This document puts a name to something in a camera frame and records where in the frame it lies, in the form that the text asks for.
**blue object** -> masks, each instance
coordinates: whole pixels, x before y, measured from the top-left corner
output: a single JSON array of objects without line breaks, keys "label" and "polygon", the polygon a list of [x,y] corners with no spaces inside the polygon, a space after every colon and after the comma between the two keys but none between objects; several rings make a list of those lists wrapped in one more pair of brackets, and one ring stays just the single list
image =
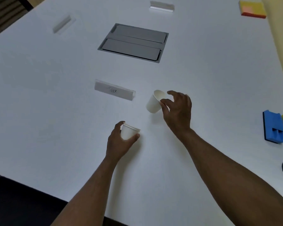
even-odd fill
[{"label": "blue object", "polygon": [[281,114],[269,110],[263,112],[264,138],[274,143],[283,143],[283,119]]}]

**pink sticky note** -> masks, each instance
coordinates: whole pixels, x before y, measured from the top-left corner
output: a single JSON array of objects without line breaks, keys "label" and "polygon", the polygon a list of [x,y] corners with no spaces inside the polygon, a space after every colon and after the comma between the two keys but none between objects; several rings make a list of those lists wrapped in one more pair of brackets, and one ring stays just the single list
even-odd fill
[{"label": "pink sticky note", "polygon": [[251,7],[251,6],[242,6],[242,12],[244,12],[244,13],[254,13],[253,12],[253,7]]}]

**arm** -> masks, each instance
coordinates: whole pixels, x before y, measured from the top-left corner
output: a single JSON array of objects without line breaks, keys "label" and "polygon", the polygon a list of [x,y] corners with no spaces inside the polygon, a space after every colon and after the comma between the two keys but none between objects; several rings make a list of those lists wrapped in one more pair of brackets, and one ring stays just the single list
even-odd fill
[{"label": "arm", "polygon": [[188,150],[201,178],[235,225],[283,225],[283,197],[263,179],[200,138],[191,128],[191,99],[168,91],[164,119]]},{"label": "arm", "polygon": [[120,136],[121,121],[115,125],[108,138],[106,157],[97,170],[70,200],[52,226],[101,226],[103,224],[113,171],[129,148],[138,140],[139,134],[128,140]]}]

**hand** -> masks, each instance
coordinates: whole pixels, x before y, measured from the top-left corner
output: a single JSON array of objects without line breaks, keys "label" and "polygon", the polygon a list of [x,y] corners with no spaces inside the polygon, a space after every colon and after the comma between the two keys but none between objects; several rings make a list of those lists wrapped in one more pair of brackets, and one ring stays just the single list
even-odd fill
[{"label": "hand", "polygon": [[140,135],[135,134],[128,140],[121,138],[120,129],[124,121],[118,122],[108,138],[106,158],[117,163],[139,139]]},{"label": "hand", "polygon": [[190,130],[192,102],[186,94],[172,90],[167,93],[174,97],[174,102],[170,99],[161,99],[160,105],[166,124],[178,137],[181,133]]}]

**person's left arm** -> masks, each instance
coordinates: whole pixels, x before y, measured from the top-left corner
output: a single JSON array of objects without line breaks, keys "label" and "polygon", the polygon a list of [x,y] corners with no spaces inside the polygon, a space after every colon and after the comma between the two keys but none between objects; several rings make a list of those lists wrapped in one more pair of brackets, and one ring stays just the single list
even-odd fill
[{"label": "person's left arm", "polygon": [[124,121],[117,123],[109,136],[105,159],[65,206],[52,226],[101,226],[103,224],[113,171],[121,157],[139,138],[139,134],[136,134],[128,140],[123,140],[120,136],[120,127],[123,123]]}]

